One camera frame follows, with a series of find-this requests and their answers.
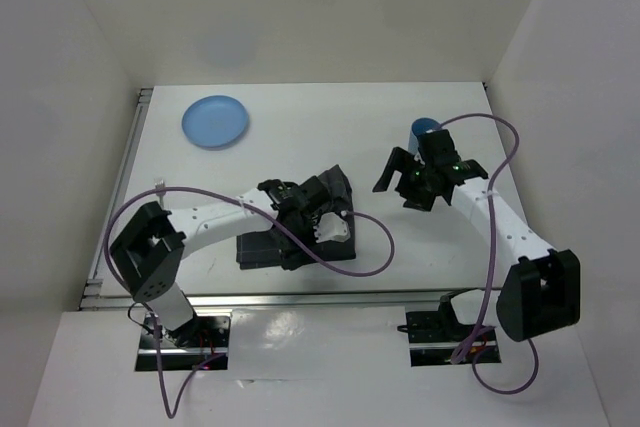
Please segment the dark grey checked cloth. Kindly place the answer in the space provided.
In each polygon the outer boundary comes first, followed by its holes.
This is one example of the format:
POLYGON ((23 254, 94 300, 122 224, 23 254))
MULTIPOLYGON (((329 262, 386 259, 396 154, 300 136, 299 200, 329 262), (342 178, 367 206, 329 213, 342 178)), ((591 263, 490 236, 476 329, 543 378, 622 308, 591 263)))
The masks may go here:
MULTIPOLYGON (((320 174, 344 174, 344 175, 346 175, 339 165, 334 165, 333 167, 323 171, 320 174)), ((352 208, 353 208, 352 187, 350 185, 350 209, 348 211, 350 211, 352 208)), ((354 260, 356 258, 355 222, 350 220, 350 219, 348 219, 346 222, 349 225, 349 229, 350 229, 350 233, 351 233, 351 238, 349 239, 349 241, 350 241, 350 258, 348 260, 354 260)), ((259 269, 257 267, 257 234, 258 233, 259 232, 246 233, 246 234, 242 234, 242 235, 240 235, 240 236, 238 236, 236 238, 236 261, 238 262, 239 267, 242 270, 259 269)), ((301 241, 299 238, 297 238, 296 235, 294 235, 293 233, 292 233, 291 236, 287 236, 287 237, 289 239, 291 239, 307 255, 308 255, 309 252, 312 252, 305 245, 305 243, 303 241, 301 241)))

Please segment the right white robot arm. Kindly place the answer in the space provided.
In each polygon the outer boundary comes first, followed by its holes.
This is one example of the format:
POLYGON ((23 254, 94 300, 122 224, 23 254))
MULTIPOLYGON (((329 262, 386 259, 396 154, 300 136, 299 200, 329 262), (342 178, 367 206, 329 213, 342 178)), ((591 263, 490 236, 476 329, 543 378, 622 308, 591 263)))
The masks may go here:
POLYGON ((459 212, 495 249, 494 270, 502 287, 490 295, 480 289, 442 297, 436 326, 448 339, 460 338, 480 323, 498 327, 522 342, 571 325, 580 319, 581 266, 571 250, 557 250, 539 237, 490 186, 475 160, 462 159, 448 130, 419 136, 414 152, 394 148, 374 189, 395 188, 407 208, 429 212, 437 198, 459 212))

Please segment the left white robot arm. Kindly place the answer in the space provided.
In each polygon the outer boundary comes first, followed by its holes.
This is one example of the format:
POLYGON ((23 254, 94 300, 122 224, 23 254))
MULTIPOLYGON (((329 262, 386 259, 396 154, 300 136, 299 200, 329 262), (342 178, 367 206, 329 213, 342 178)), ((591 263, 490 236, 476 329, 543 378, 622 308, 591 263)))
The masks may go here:
POLYGON ((351 228, 329 188, 316 176, 302 184, 266 180, 226 200, 166 210, 141 206, 107 245, 106 257, 133 300, 149 308, 163 335, 186 346, 205 331, 203 321, 177 284, 181 261, 227 239, 266 233, 282 268, 310 262, 323 244, 343 244, 351 228))

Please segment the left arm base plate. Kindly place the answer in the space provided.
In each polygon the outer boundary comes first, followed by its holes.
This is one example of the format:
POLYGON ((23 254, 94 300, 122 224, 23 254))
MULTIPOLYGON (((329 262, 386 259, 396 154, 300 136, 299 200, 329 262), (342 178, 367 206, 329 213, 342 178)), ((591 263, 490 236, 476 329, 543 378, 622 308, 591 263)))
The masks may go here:
MULTIPOLYGON (((228 347, 231 334, 231 316, 204 315, 201 327, 188 340, 174 340, 163 328, 160 342, 162 368, 168 372, 188 372, 201 362, 207 361, 204 370, 222 371, 228 368, 228 347)), ((136 372, 156 372, 156 343, 153 322, 147 314, 140 322, 136 372)))

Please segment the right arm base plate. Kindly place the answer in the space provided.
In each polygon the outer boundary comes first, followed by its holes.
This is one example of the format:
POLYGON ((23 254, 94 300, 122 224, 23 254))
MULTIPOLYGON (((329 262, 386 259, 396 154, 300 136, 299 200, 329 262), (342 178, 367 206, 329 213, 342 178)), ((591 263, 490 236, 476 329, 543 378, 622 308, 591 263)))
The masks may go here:
POLYGON ((412 367, 451 366, 454 349, 473 327, 461 324, 454 314, 451 299, 462 293, 464 290, 443 295, 435 310, 405 313, 405 322, 396 330, 407 337, 412 367))

